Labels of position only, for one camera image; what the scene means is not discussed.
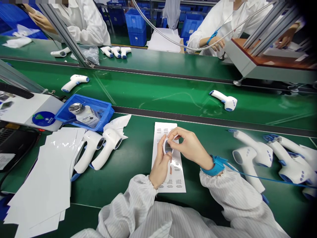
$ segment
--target hose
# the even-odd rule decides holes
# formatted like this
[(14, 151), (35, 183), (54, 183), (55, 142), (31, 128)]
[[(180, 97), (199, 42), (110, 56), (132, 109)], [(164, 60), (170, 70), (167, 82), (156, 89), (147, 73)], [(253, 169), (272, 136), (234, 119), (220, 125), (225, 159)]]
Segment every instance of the hose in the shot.
[(232, 31), (230, 31), (229, 33), (227, 33), (226, 35), (224, 35), (221, 39), (219, 39), (218, 41), (216, 41), (215, 43), (211, 44), (210, 46), (207, 47), (203, 47), (203, 48), (190, 48), (187, 47), (185, 45), (180, 44), (179, 42), (173, 41), (170, 38), (168, 38), (167, 36), (165, 36), (162, 32), (160, 32), (153, 24), (152, 22), (150, 22), (145, 15), (143, 14), (143, 12), (141, 11), (141, 9), (139, 8), (138, 4), (136, 3), (135, 0), (132, 0), (135, 8), (138, 10), (139, 14), (142, 16), (142, 18), (146, 21), (147, 24), (150, 25), (150, 27), (154, 30), (156, 30), (161, 36), (163, 36), (165, 39), (169, 40), (170, 42), (174, 43), (175, 45), (178, 45), (180, 47), (184, 47), (185, 49), (188, 50), (192, 50), (192, 51), (200, 51), (200, 50), (206, 50), (212, 46), (214, 46), (215, 44), (217, 44), (218, 42), (220, 42), (222, 39), (224, 39), (225, 37), (227, 37), (229, 34), (231, 34), (232, 32), (234, 32), (237, 28), (239, 28), (240, 26), (242, 26), (246, 21), (248, 21), (250, 18), (252, 18), (254, 15), (256, 15), (257, 13), (259, 13), (260, 11), (264, 10), (265, 8), (267, 8), (268, 6), (272, 5), (274, 2), (270, 2), (269, 4), (265, 5), (264, 7), (262, 7), (261, 9), (257, 10), (255, 13), (253, 13), (252, 15), (250, 15), (246, 20), (244, 20), (243, 22), (241, 22), (235, 29), (233, 29)]

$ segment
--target bottle cap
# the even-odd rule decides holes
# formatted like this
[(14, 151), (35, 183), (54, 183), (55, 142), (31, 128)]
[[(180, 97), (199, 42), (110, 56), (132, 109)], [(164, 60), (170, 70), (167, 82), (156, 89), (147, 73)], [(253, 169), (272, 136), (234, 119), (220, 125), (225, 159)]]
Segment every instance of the bottle cap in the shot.
[(83, 105), (79, 102), (72, 104), (68, 110), (72, 113), (72, 114), (80, 114), (83, 111), (85, 111), (85, 107), (83, 107)]

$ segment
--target striped sleeve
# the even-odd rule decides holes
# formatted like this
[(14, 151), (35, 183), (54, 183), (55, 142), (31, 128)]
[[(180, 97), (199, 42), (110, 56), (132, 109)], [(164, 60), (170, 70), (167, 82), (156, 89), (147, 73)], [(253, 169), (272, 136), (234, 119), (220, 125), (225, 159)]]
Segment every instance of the striped sleeve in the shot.
[(145, 221), (156, 194), (148, 176), (134, 176), (126, 192), (118, 194), (111, 204), (101, 209), (97, 230), (85, 229), (73, 238), (129, 237)]
[(201, 184), (223, 207), (224, 217), (231, 227), (243, 230), (251, 237), (289, 237), (274, 219), (262, 196), (239, 173), (226, 169), (220, 176), (211, 177), (200, 171)]

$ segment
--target stack of paper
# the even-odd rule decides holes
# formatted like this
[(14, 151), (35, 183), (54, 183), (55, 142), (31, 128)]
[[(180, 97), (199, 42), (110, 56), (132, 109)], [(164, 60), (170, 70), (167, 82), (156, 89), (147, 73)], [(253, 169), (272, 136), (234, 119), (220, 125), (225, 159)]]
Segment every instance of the stack of paper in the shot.
[(18, 224), (15, 238), (58, 228), (70, 206), (70, 178), (83, 148), (85, 129), (62, 128), (46, 137), (34, 168), (12, 200), (4, 224)]
[[(167, 28), (158, 28), (163, 35), (167, 36), (169, 39), (180, 43), (181, 38), (178, 35), (178, 30), (172, 30)], [(157, 31), (154, 31), (151, 40), (146, 43), (148, 46), (148, 50), (157, 50), (157, 51), (169, 51), (169, 52), (176, 52), (179, 53), (181, 51), (181, 47), (175, 45), (174, 43), (170, 42), (169, 40), (165, 39), (161, 36)]]

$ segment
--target black device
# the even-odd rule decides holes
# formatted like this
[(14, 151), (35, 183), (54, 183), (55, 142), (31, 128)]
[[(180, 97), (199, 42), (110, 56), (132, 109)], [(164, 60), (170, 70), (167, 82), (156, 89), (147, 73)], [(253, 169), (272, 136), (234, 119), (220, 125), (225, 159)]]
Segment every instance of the black device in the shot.
[(0, 154), (15, 154), (14, 158), (0, 173), (8, 171), (31, 149), (38, 138), (38, 133), (10, 128), (0, 128)]

